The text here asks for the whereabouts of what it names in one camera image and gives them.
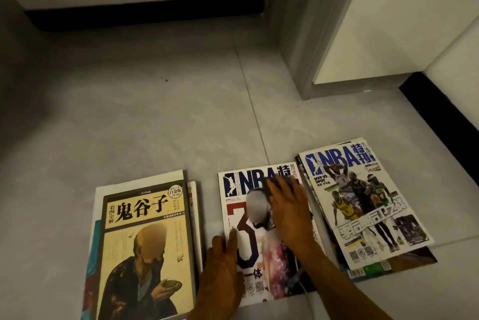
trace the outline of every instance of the human hand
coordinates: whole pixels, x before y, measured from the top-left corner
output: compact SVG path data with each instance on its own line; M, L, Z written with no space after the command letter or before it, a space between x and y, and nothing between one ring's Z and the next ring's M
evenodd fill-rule
M155 301L161 301L164 299L169 299L175 292L177 292L181 286L182 283L179 281L171 281L170 283L173 283L173 286L166 286L166 282L169 280L163 280L161 281L151 292L151 297L153 297L153 300Z
M229 320L246 289L243 272L236 271L238 233L231 230L226 250L224 238L216 236L207 250L207 263L200 276L196 306L188 320Z
M283 242L297 255L315 243L308 196L296 180L291 180L293 191L281 176L276 180L281 190L270 179L266 181L272 194L272 220Z

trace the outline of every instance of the qr code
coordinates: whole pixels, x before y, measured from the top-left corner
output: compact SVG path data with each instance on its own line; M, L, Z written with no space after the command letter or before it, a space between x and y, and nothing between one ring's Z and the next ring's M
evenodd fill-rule
M256 292L264 291L263 281L258 281L256 283Z
M381 261L381 266L383 266L383 270L391 271L391 265L388 261Z
M362 277L366 276L366 272L362 268L358 268L356 270L348 270L348 276L349 278L357 278L357 277Z
M366 251L366 254L367 254L368 256L374 255L374 251L373 251L373 249L371 248L371 246L365 247L364 250Z
M355 250L353 250L352 252L349 252L349 255L351 256L351 259L352 259L353 261L359 260L359 256L358 256L358 254L356 253Z

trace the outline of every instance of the basketball jersey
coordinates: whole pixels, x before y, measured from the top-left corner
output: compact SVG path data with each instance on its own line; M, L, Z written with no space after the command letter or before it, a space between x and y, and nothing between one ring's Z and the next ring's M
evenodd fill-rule
M334 181L342 188L349 183L349 178L344 174L335 174Z
M346 219L357 219L355 209L351 204L346 204L343 199L341 199L341 202L339 204L336 202L336 200L334 200L333 203L336 205L336 208L341 211L341 213Z
M389 204L389 200L387 199L384 188L381 185L374 185L373 183L370 183L370 184L373 187L373 194L376 194L377 196L379 196L379 198L381 199L381 203L384 205Z

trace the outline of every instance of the forearm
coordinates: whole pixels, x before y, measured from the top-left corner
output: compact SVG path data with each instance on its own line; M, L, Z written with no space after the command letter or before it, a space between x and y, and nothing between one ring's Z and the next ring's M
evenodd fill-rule
M296 252L332 320L350 317L351 309L344 306L344 299L355 304L355 317L358 319L390 318L334 266L319 244L311 243Z

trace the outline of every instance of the black baseboard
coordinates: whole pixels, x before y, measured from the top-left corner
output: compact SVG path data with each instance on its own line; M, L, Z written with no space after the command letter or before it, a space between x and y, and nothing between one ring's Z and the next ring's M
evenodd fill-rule
M479 185L479 131L422 72L413 73L400 87L416 111Z
M170 0L27 10L41 31L94 29L177 20L260 14L264 0Z

